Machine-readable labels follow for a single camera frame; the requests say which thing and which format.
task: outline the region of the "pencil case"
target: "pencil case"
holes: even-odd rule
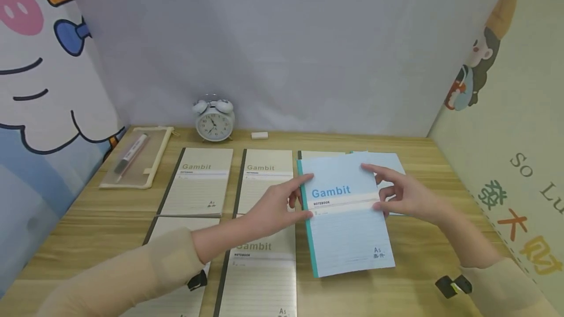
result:
[[[116,147],[100,188],[150,188],[173,127],[136,127]]]

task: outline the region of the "notebook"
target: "notebook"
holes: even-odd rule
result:
[[[219,224],[218,218],[180,218],[180,217],[157,217],[149,229],[146,242],[163,235],[168,231],[180,227],[188,227],[192,230],[211,227]],[[204,272],[208,275],[210,264],[204,266]],[[190,291],[187,286],[178,288],[166,295],[142,302],[133,309],[122,314],[123,317],[179,317],[199,316],[200,307],[204,298],[205,287]]]
[[[364,153],[368,154],[368,163],[369,164],[374,164],[374,165],[379,165],[379,166],[385,166],[386,168],[390,168],[390,169],[394,169],[396,172],[398,173],[402,173],[405,175],[405,170],[403,169],[403,166],[401,165],[400,159],[398,158],[398,155],[396,153],[376,153],[376,152],[366,152],[364,151]],[[393,183],[390,183],[388,181],[382,181],[378,184],[378,189],[381,190],[383,188],[386,187],[390,187],[390,186],[394,186]],[[393,198],[394,196],[389,196],[386,198],[386,201],[388,201],[390,198]],[[394,212],[390,212],[391,216],[403,216],[404,214],[400,214],[400,213],[394,213]]]
[[[337,157],[343,154],[345,154],[345,152],[298,151],[298,159],[315,158],[315,157]]]
[[[298,160],[298,172],[314,173],[302,185],[305,222],[315,277],[396,266],[380,211],[374,175],[360,168],[366,153]]]
[[[244,150],[235,213],[245,214],[271,185],[294,177],[292,151]]]
[[[227,253],[214,317],[296,317],[294,226]]]
[[[220,217],[231,158],[232,149],[182,149],[157,215]]]

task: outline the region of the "clock face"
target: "clock face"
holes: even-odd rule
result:
[[[233,123],[223,114],[211,113],[201,117],[196,128],[204,139],[220,141],[231,135]]]

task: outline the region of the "gray backdrop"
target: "gray backdrop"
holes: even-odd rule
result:
[[[123,120],[426,136],[497,0],[77,0]]]

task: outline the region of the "beige notebook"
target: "beige notebook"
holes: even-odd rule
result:
[[[300,151],[299,159],[316,158],[316,157],[337,157],[346,154],[345,152],[326,152],[326,151]]]
[[[241,162],[236,213],[245,214],[271,185],[294,177],[292,151],[245,150]]]
[[[188,227],[192,230],[211,227],[219,224],[218,218],[156,218],[152,229],[149,229],[149,239],[163,235],[168,231],[180,227]],[[210,264],[204,267],[204,272],[208,274]],[[205,287],[190,291],[187,286],[178,288],[159,298],[142,302],[133,309],[127,310],[122,314],[123,317],[179,317],[179,316],[199,316],[202,299],[204,298]]]
[[[226,260],[216,317],[296,317],[296,231],[234,248]]]
[[[232,149],[183,149],[157,215],[220,217],[232,158]]]

